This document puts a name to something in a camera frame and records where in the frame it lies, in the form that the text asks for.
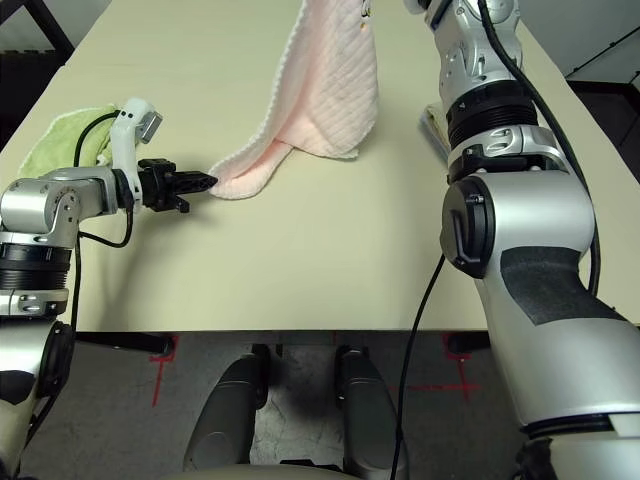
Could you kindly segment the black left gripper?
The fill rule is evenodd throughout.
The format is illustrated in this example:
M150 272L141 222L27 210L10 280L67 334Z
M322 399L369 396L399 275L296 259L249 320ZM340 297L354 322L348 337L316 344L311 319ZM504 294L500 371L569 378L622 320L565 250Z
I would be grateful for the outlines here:
M190 204L181 195L200 193L213 188L218 179L199 171L178 172L166 159L143 159L138 162L143 205L155 212L176 210L188 213Z

